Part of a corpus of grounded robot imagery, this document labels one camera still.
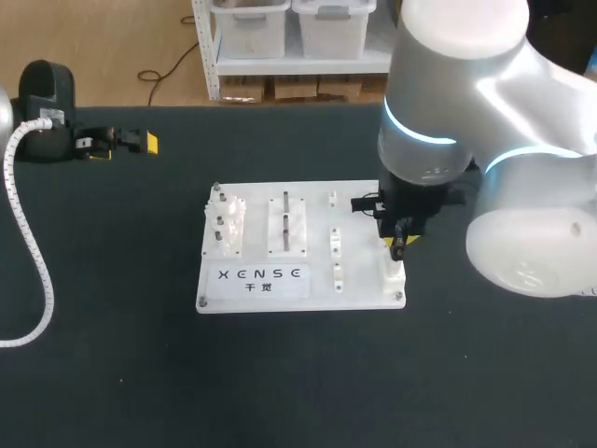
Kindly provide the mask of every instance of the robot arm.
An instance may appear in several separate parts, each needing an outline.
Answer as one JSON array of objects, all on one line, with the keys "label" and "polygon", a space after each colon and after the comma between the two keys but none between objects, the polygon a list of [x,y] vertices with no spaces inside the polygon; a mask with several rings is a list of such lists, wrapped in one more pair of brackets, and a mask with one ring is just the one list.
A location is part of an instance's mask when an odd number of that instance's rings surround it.
[{"label": "robot arm", "polygon": [[[500,287],[560,297],[597,285],[597,85],[537,53],[528,20],[526,0],[404,1],[376,217],[381,233],[420,232],[474,159],[471,262]],[[429,208],[405,212],[413,194]]]}]

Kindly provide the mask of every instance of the wooden floor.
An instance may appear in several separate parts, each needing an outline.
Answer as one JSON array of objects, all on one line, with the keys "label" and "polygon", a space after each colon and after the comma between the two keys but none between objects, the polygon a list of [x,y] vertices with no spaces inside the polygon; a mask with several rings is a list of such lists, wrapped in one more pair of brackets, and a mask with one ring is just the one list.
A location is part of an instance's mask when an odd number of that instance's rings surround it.
[{"label": "wooden floor", "polygon": [[[75,75],[77,105],[145,105],[152,84],[194,43],[190,0],[6,0],[0,7],[0,85],[17,94],[24,66],[63,63]],[[194,49],[162,82],[153,105],[209,105],[201,55]]]}]

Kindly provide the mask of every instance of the black table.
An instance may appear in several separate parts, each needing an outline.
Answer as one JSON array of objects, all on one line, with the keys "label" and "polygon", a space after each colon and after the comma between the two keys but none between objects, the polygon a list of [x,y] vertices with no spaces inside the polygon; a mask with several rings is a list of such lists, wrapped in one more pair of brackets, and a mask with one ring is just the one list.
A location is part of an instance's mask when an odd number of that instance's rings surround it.
[{"label": "black table", "polygon": [[[472,206],[409,251],[403,311],[196,313],[211,184],[375,178],[378,107],[80,117],[148,127],[160,155],[18,165],[57,304],[39,340],[0,351],[3,448],[597,446],[597,300],[483,280]],[[43,297],[6,203],[0,229],[14,337]]]}]

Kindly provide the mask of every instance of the black cable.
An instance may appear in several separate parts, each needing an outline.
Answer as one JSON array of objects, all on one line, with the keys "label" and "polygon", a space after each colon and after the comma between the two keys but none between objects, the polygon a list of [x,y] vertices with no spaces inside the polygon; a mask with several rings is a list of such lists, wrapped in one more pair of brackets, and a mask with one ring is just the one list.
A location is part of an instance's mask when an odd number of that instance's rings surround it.
[{"label": "black cable", "polygon": [[[363,196],[363,199],[369,198],[369,197],[375,196],[375,195],[377,195],[377,193],[367,193],[365,196]],[[371,212],[371,214],[369,214],[365,210],[361,210],[361,213],[363,215],[365,215],[366,217],[373,217],[373,213],[372,212]]]},{"label": "black cable", "polygon": [[[194,25],[195,18],[193,16],[185,16],[180,20],[180,22],[183,25]],[[178,65],[180,65],[180,63],[182,61],[184,61],[184,59],[188,56],[188,54],[198,46],[199,46],[199,42],[196,42],[195,44],[193,44],[193,46],[190,49],[185,51],[185,53],[178,59],[178,61],[176,61],[176,63],[174,64],[174,67],[172,67],[170,69],[170,71],[164,76],[160,75],[160,73],[158,73],[155,70],[142,70],[139,73],[137,73],[137,79],[139,79],[140,81],[155,82],[153,89],[151,89],[151,92],[149,93],[149,99],[147,100],[147,105],[151,105],[151,102],[153,101],[153,95],[156,92],[156,90],[158,89],[158,87],[160,86],[161,82],[164,79],[166,79],[167,77],[169,77],[172,73],[174,73],[174,70],[176,70],[178,68]]]}]

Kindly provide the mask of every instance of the white storage box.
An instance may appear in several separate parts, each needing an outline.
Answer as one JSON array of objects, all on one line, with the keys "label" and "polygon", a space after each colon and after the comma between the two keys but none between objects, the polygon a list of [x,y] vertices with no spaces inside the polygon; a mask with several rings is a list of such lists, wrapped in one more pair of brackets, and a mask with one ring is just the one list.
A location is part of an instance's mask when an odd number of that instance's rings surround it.
[{"label": "white storage box", "polygon": [[376,0],[293,0],[306,58],[359,59]]},{"label": "white storage box", "polygon": [[289,8],[290,0],[212,0],[220,51],[232,59],[284,57]]}]

